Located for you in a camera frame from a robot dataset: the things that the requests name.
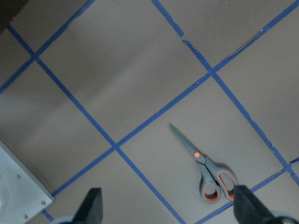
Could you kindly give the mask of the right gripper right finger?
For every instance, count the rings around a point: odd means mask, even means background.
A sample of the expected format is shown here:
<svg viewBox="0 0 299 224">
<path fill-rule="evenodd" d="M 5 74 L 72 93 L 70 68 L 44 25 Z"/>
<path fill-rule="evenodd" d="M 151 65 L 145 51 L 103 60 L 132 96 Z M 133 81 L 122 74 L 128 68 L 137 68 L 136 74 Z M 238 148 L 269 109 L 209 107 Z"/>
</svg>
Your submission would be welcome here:
<svg viewBox="0 0 299 224">
<path fill-rule="evenodd" d="M 245 185 L 234 187 L 234 216 L 239 224 L 274 224 L 276 219 Z"/>
</svg>

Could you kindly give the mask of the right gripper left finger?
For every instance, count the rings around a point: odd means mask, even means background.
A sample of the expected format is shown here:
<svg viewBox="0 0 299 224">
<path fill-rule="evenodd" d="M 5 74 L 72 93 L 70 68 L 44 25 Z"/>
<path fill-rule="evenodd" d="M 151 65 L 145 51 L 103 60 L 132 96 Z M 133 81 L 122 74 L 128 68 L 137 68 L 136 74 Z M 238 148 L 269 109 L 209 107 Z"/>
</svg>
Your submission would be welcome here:
<svg viewBox="0 0 299 224">
<path fill-rule="evenodd" d="M 73 224 L 100 224 L 103 219 L 103 199 L 101 188 L 91 188 L 77 210 Z"/>
</svg>

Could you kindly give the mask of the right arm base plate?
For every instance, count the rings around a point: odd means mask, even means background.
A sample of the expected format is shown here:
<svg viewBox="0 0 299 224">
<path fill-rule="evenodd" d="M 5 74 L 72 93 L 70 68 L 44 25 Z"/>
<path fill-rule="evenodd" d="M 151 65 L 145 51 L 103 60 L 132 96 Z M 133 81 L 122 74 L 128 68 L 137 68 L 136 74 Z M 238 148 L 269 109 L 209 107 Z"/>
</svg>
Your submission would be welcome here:
<svg viewBox="0 0 299 224">
<path fill-rule="evenodd" d="M 0 222 L 25 224 L 55 201 L 15 154 L 0 142 Z"/>
</svg>

